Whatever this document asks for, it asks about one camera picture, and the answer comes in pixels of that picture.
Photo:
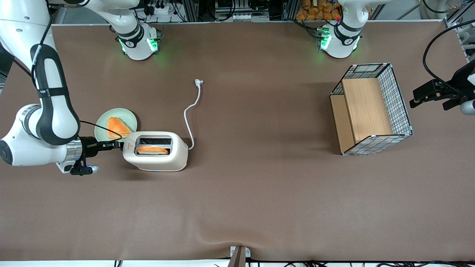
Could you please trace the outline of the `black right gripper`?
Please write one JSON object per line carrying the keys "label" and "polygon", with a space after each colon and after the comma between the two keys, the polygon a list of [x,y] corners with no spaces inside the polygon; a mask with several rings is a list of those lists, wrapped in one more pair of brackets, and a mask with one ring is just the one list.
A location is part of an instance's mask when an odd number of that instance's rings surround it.
{"label": "black right gripper", "polygon": [[97,141],[95,137],[80,137],[82,144],[82,154],[80,159],[92,158],[97,156],[99,151],[110,151],[114,146],[123,146],[119,141]]}

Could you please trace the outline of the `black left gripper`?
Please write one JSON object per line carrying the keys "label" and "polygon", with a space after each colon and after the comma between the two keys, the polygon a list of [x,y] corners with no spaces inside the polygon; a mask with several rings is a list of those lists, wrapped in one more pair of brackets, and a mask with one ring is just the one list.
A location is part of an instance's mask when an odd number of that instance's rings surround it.
{"label": "black left gripper", "polygon": [[[453,74],[450,84],[461,92],[462,96],[470,99],[475,97],[475,61],[470,61],[465,66],[459,68]],[[436,79],[424,83],[422,86],[412,91],[413,99],[410,100],[410,108],[416,108],[422,103],[429,101],[439,101],[452,97],[452,90]],[[445,101],[442,106],[444,111],[448,111],[461,105],[461,98],[453,98]]]}

